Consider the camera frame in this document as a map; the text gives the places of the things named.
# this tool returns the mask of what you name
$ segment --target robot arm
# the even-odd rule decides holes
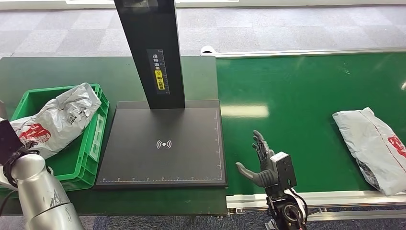
[[[252,144],[258,155],[260,172],[252,172],[237,162],[238,171],[267,194],[268,215],[272,216],[269,229],[302,230],[307,229],[307,204],[296,194],[296,177],[290,155],[269,149],[261,133],[254,130]]]
[[[18,190],[28,230],[84,230],[61,183],[40,155],[24,149],[9,121],[0,121],[0,184]]]

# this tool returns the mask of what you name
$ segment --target green plastic crate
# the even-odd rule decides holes
[[[11,120],[38,113],[49,100],[73,87],[66,86],[26,91]],[[109,101],[99,84],[91,84],[91,87],[102,103],[99,109],[78,138],[58,154],[46,159],[46,164],[53,169],[54,176],[62,183],[65,191],[91,188],[96,180]],[[0,195],[8,192],[8,188],[0,186]]]

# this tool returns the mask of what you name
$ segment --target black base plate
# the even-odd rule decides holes
[[[218,100],[119,102],[95,188],[226,186]]]

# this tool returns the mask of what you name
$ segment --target black stand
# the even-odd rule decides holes
[[[220,103],[185,102],[174,0],[114,2],[147,102],[118,103],[95,187],[226,186]]]

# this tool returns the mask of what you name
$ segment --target white plastic bag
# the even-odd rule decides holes
[[[45,159],[57,154],[89,124],[101,101],[87,83],[50,100],[39,113],[10,124],[28,150]]]
[[[406,190],[406,149],[370,108],[333,114],[366,181],[387,196]]]

